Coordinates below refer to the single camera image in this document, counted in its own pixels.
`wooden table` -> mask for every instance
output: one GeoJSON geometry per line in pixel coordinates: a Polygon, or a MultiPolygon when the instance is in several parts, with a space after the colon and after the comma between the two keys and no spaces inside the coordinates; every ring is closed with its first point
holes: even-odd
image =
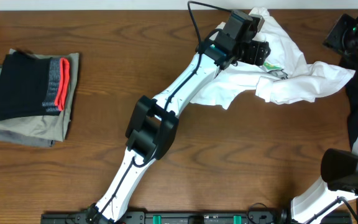
{"type": "MultiPolygon", "coordinates": [[[[305,53],[337,64],[321,43],[344,10],[272,10],[305,53]]],[[[205,36],[228,14],[195,12],[205,36]]],[[[81,53],[72,122],[49,149],[0,142],[0,223],[39,223],[105,193],[125,150],[135,102],[187,67],[196,34],[186,11],[0,12],[0,63],[10,48],[81,53]]],[[[287,205],[318,177],[333,147],[349,150],[344,90],[315,103],[265,103],[247,91],[228,110],[188,105],[166,156],[144,175],[130,206],[149,211],[246,210],[287,205]]]]}

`folded black cloth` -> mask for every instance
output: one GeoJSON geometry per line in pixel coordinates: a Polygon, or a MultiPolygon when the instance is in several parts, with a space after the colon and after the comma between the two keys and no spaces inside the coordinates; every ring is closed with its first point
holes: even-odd
{"type": "Polygon", "coordinates": [[[0,76],[0,121],[60,114],[42,106],[48,92],[50,60],[21,52],[5,57],[0,76]]]}

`wooden tabletop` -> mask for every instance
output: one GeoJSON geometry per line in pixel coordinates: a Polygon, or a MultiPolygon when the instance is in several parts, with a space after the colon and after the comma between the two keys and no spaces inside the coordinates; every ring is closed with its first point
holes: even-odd
{"type": "MultiPolygon", "coordinates": [[[[337,64],[321,43],[344,10],[272,10],[308,63],[337,64]]],[[[196,11],[201,36],[228,14],[196,11]]],[[[10,48],[81,53],[65,142],[40,149],[0,142],[0,223],[39,223],[45,211],[98,201],[122,161],[136,101],[164,90],[195,53],[186,11],[0,12],[0,63],[10,48]]],[[[287,205],[318,177],[333,147],[349,150],[344,90],[315,103],[265,103],[253,91],[228,110],[188,105],[175,142],[129,205],[148,211],[246,210],[287,205]]]]}

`crumpled white shirt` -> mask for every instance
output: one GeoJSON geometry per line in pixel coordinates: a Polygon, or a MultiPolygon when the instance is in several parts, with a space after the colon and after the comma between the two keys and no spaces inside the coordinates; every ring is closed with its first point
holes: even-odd
{"type": "Polygon", "coordinates": [[[316,98],[339,91],[353,77],[354,70],[336,65],[324,62],[308,65],[303,53],[266,8],[255,7],[250,14],[258,14],[265,19],[254,40],[269,43],[271,53],[266,58],[266,66],[258,67],[242,62],[238,62],[236,67],[230,65],[204,86],[191,103],[221,105],[228,109],[234,98],[246,90],[256,90],[255,94],[265,102],[278,105],[301,100],[312,103],[316,98]],[[266,72],[270,71],[272,66],[274,70],[285,72],[288,79],[283,80],[266,72]]]}

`green tape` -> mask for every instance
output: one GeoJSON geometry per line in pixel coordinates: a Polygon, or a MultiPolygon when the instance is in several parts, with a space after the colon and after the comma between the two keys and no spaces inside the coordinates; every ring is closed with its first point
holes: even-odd
{"type": "Polygon", "coordinates": [[[161,224],[161,216],[160,215],[153,215],[153,224],[161,224]]]}
{"type": "Polygon", "coordinates": [[[241,216],[240,215],[235,215],[234,217],[233,217],[233,223],[234,224],[241,224],[241,216]]]}

